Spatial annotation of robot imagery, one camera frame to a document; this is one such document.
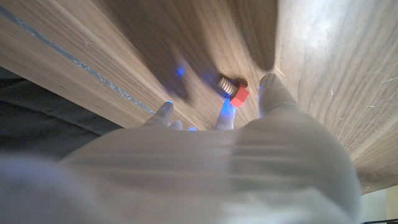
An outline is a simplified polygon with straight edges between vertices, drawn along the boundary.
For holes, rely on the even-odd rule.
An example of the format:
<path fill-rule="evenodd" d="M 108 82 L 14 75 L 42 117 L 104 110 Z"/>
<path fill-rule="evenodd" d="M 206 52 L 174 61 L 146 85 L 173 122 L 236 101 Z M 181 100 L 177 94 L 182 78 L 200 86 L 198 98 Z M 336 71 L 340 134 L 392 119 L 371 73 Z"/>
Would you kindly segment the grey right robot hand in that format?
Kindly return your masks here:
<path fill-rule="evenodd" d="M 259 115 L 212 131 L 171 123 L 171 102 L 141 127 L 111 131 L 60 162 L 1 155 L 2 223 L 359 223 L 345 148 L 282 80 L 259 83 Z"/>

